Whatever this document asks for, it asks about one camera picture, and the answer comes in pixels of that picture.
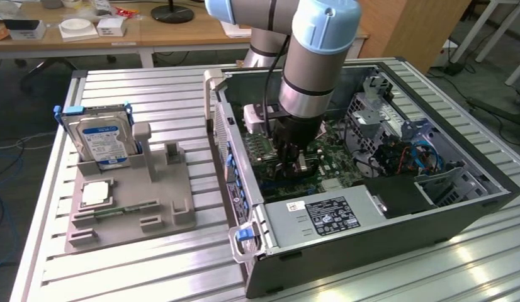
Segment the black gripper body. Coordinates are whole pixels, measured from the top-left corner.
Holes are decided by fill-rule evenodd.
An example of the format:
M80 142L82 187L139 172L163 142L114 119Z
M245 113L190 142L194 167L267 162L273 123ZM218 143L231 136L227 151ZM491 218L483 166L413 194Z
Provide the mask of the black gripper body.
M274 146L307 147L318 135L322 121L322 115L314 118L298 118L293 115L278 118L273 132Z

